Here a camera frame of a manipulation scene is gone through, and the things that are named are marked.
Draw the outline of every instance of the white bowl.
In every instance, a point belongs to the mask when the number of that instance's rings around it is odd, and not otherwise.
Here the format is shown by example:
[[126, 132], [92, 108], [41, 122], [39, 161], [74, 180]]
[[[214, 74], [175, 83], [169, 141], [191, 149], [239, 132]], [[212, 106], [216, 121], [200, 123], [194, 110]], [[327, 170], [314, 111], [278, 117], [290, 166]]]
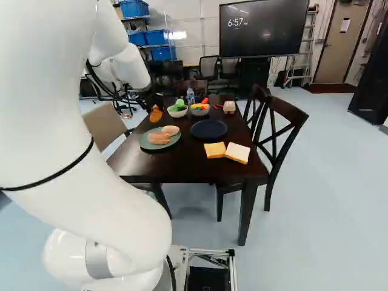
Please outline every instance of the white bowl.
[[185, 110], [182, 110], [182, 111], [170, 111], [170, 108], [172, 107], [173, 105], [171, 105], [169, 108], [167, 108], [167, 112], [169, 113], [169, 115], [171, 115], [171, 117], [173, 118], [179, 118], [179, 117], [183, 117], [186, 115], [187, 113], [187, 105], [186, 106], [186, 109]]
[[[207, 109], [206, 110], [193, 110], [193, 107], [197, 107], [197, 106], [205, 106], [205, 107], [207, 107]], [[194, 104], [190, 107], [190, 110], [192, 111], [192, 114], [195, 116], [204, 116], [204, 115], [209, 113], [210, 105], [209, 104]]]

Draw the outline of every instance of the blue storage bin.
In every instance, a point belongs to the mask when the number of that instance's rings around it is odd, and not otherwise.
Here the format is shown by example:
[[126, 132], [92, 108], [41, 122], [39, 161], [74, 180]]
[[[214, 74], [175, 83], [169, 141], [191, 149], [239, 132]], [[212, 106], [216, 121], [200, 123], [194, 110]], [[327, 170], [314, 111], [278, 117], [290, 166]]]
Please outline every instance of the blue storage bin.
[[175, 47], [155, 47], [151, 49], [152, 59], [154, 61], [167, 61], [169, 59], [176, 61], [176, 50]]
[[129, 41], [133, 44], [138, 44], [141, 46], [147, 45], [146, 36], [144, 32], [136, 32], [132, 35], [128, 35]]
[[145, 32], [148, 45], [169, 44], [169, 30], [150, 30]]
[[149, 15], [148, 4], [141, 0], [121, 1], [120, 8], [124, 18]]

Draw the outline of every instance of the beige chair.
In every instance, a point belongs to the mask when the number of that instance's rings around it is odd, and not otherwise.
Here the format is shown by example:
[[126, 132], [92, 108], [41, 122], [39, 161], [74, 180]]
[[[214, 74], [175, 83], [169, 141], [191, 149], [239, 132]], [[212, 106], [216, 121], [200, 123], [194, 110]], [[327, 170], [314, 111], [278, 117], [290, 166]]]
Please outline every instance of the beige chair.
[[[84, 115], [84, 121], [100, 151], [105, 150], [121, 135], [128, 137], [133, 129], [127, 129], [111, 103], [106, 103]], [[169, 205], [159, 183], [131, 183], [140, 190], [152, 192], [171, 218]]]

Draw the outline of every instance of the dark wooden table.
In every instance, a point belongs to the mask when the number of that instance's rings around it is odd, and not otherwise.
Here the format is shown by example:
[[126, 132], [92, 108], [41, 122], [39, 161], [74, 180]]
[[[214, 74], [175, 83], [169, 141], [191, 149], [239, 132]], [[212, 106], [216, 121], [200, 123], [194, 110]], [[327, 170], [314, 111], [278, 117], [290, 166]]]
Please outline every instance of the dark wooden table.
[[[165, 108], [176, 98], [164, 100]], [[210, 104], [223, 104], [233, 100], [233, 95], [210, 95]], [[218, 119], [228, 126], [223, 138], [226, 146], [231, 142], [251, 148], [247, 165], [227, 158], [207, 159], [203, 142], [190, 134], [191, 126], [204, 118]], [[145, 152], [139, 146], [139, 138], [146, 131], [165, 125], [176, 125], [181, 129], [181, 139], [173, 146], [157, 152]], [[188, 112], [182, 118], [172, 118], [167, 110], [157, 123], [151, 123], [147, 116], [135, 131], [108, 159], [108, 165], [129, 183], [218, 183], [221, 181], [243, 182], [241, 194], [238, 245], [245, 244], [256, 191], [266, 184], [268, 172], [261, 162], [252, 143], [249, 129], [239, 110], [234, 115], [225, 115], [213, 107], [206, 117], [196, 117]]]

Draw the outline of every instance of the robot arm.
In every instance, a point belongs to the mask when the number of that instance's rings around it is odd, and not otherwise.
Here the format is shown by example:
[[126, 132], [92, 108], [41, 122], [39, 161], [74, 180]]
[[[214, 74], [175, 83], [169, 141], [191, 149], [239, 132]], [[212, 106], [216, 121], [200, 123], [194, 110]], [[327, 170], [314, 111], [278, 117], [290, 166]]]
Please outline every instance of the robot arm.
[[2, 1], [0, 7], [3, 27], [12, 27], [0, 32], [3, 192], [58, 228], [44, 252], [55, 277], [94, 291], [152, 290], [171, 243], [169, 217], [113, 173], [95, 145], [55, 179], [12, 190], [60, 172], [91, 144], [78, 103], [87, 58], [93, 65], [109, 59], [112, 75], [134, 88], [149, 84], [137, 48], [136, 54], [109, 0]]
[[96, 33], [88, 59], [104, 81], [128, 82], [134, 89], [147, 88], [151, 83], [137, 46], [128, 42], [127, 32], [109, 1], [98, 2]]

